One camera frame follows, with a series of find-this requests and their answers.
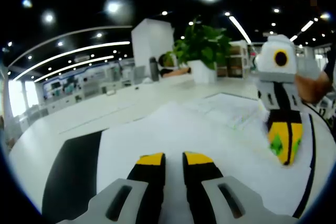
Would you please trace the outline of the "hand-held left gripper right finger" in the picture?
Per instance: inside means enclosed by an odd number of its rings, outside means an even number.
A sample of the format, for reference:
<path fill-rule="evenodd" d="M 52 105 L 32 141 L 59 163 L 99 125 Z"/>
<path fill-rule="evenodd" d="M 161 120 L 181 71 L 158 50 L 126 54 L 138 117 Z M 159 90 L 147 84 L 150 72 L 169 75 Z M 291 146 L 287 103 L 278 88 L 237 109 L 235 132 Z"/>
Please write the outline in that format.
<path fill-rule="evenodd" d="M 296 223 L 268 210 L 261 195 L 232 176 L 223 176 L 201 153 L 183 152 L 187 201 L 194 223 Z"/>

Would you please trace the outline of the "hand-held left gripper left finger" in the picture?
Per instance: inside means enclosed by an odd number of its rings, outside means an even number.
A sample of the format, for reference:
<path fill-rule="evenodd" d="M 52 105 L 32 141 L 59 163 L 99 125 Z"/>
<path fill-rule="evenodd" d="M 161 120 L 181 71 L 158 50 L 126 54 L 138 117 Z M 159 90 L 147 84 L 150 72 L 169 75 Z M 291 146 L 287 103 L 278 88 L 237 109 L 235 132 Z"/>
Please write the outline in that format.
<path fill-rule="evenodd" d="M 141 156 L 126 179 L 94 196 L 88 209 L 61 223 L 158 223 L 165 186 L 165 154 Z"/>

